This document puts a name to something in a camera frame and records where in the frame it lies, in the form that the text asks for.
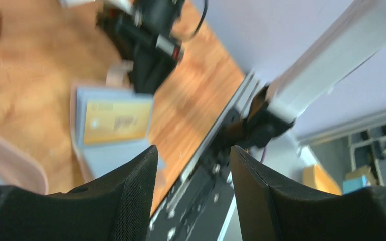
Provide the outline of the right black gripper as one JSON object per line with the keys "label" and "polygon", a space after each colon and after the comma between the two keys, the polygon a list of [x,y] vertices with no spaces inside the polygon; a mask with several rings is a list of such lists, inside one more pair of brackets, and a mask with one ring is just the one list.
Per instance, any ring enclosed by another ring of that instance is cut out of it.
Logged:
{"label": "right black gripper", "polygon": [[[133,61],[128,74],[136,93],[158,90],[183,59],[181,39],[172,35],[184,1],[105,1],[96,16],[99,27],[121,57]],[[134,50],[136,46],[150,50]]]}

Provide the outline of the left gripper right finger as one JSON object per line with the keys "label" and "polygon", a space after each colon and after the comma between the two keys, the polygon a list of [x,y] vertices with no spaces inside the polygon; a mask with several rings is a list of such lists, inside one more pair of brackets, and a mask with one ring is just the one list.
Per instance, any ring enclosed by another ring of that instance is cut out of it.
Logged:
{"label": "left gripper right finger", "polygon": [[334,195],[230,152],[243,240],[386,240],[386,186]]}

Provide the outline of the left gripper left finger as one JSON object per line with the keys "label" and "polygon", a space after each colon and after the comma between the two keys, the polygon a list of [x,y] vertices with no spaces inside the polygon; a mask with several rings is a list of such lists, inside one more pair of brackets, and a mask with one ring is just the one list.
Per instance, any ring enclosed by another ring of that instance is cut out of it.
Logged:
{"label": "left gripper left finger", "polygon": [[145,240],[157,163],[151,145],[67,193],[0,186],[0,240]]}

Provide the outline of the pink leather card holder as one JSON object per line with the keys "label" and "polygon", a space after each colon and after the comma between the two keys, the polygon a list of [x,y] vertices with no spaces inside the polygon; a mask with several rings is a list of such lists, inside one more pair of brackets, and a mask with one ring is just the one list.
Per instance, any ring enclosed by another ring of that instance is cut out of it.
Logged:
{"label": "pink leather card holder", "polygon": [[105,82],[77,80],[70,94],[72,148],[90,182],[120,167],[151,144],[153,96],[124,84],[133,62],[111,66]]}

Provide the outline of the gold credit card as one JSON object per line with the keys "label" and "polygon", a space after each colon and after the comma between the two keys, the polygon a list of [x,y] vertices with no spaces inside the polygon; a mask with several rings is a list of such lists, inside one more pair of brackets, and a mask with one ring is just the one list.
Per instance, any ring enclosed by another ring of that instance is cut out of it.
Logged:
{"label": "gold credit card", "polygon": [[95,145],[144,138],[152,109],[150,99],[89,100],[80,141]]}

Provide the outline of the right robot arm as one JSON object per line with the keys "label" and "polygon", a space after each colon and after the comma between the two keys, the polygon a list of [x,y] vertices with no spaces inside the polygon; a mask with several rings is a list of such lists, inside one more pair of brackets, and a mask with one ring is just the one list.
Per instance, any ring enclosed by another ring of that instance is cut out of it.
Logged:
{"label": "right robot arm", "polygon": [[290,68],[259,91],[246,118],[218,133],[218,143],[265,147],[385,46],[386,1],[353,1]]}

